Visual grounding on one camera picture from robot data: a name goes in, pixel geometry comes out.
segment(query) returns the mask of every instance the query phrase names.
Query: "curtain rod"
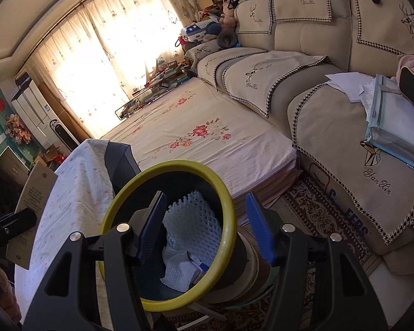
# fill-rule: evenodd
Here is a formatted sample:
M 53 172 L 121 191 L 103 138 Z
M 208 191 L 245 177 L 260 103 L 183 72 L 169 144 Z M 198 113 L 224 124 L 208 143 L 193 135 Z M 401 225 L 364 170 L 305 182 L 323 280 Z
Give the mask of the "curtain rod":
M 75 5 L 73 8 L 71 8 L 61 19 L 59 19 L 44 35 L 43 37 L 40 39 L 40 41 L 37 42 L 37 44 L 35 45 L 35 47 L 31 50 L 31 52 L 29 53 L 28 57 L 26 57 L 26 59 L 24 60 L 24 62 L 22 63 L 22 65 L 20 66 L 20 68 L 18 69 L 17 74 L 15 75 L 16 77 L 18 76 L 18 74 L 20 73 L 20 71 L 22 70 L 23 66 L 26 64 L 26 62 L 28 61 L 28 59 L 32 56 L 32 54 L 34 53 L 34 51 L 38 48 L 38 46 L 40 46 L 40 44 L 48 37 L 48 35 L 58 26 L 60 25 L 71 13 L 73 13 L 78 7 L 82 6 L 87 0 L 82 0 L 80 3 L 78 3 L 77 5 Z

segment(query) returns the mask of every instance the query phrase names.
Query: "silver screw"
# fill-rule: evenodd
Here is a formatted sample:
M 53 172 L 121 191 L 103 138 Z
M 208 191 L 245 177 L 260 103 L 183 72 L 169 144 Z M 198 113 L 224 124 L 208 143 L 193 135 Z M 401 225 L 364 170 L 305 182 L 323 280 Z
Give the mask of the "silver screw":
M 121 224 L 118 224 L 116 229 L 119 232 L 123 233 L 123 232 L 128 231 L 130 229 L 130 225 L 128 223 L 121 223 Z
M 72 241 L 77 241 L 77 240 L 80 240 L 80 238 L 81 238 L 81 233 L 79 233 L 78 231 L 76 231 L 75 233 L 72 233 L 72 234 L 69 236 L 69 238 L 70 238 Z
M 342 241 L 342 237 L 340 236 L 340 234 L 338 234 L 338 233 L 332 233 L 331 235 L 330 235 L 330 239 L 331 240 L 333 240 L 333 241 L 335 241 L 335 242 L 339 242 L 339 241 Z
M 293 224 L 284 224 L 282 225 L 282 230 L 286 233 L 292 233 L 296 230 Z

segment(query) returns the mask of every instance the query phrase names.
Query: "trash can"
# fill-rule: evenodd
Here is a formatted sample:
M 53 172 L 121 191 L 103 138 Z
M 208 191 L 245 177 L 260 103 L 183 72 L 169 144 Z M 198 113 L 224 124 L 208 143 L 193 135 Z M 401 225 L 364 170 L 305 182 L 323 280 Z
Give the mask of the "trash can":
M 111 203 L 101 234 L 128 221 L 136 210 L 148 207 L 158 190 L 165 193 L 168 205 L 198 190 L 219 220 L 222 237 L 209 270 L 190 290 L 181 293 L 160 281 L 165 273 L 162 249 L 166 245 L 166 229 L 161 226 L 151 257 L 143 266 L 132 268 L 142 305 L 150 312 L 175 310 L 196 302 L 212 289 L 231 285 L 242 275 L 247 264 L 246 248 L 241 238 L 237 237 L 233 202 L 227 187 L 210 168 L 193 161 L 167 161 L 136 175 Z M 99 266 L 104 277 L 104 263 Z

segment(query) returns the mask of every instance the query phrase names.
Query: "carpet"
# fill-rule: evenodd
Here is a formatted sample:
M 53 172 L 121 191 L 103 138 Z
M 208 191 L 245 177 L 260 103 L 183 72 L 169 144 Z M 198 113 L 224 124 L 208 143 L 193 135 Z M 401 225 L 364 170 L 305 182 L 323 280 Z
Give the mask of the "carpet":
M 306 173 L 302 173 L 298 180 L 270 209 L 275 210 L 284 223 L 292 223 L 306 234 L 327 237 L 331 233 L 339 233 L 359 259 L 368 275 L 380 263 L 380 257 L 370 250 L 357 229 L 343 215 L 341 209 Z M 243 228 L 250 233 L 252 232 L 250 224 L 243 225 Z M 313 293 L 314 269 L 310 268 L 304 298 L 302 327 L 306 327 L 309 322 Z M 257 330 L 261 328 L 271 297 L 272 295 L 269 294 L 258 302 L 240 310 L 226 310 L 220 306 L 212 307 L 216 312 L 225 315 L 228 322 L 212 319 L 208 323 L 196 326 L 191 330 L 220 331 L 230 329 L 230 326 L 237 331 Z M 183 326 L 203 316 L 196 312 L 185 312 L 177 315 L 175 312 L 164 314 L 176 327 Z

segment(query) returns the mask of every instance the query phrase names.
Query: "sofa backrest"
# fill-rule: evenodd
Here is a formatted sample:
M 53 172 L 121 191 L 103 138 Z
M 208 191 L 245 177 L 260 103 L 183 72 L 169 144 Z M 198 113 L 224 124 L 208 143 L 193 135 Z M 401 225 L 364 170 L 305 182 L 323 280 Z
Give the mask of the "sofa backrest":
M 250 0 L 235 10 L 244 47 L 328 55 L 344 71 L 396 74 L 414 53 L 414 10 L 407 0 Z

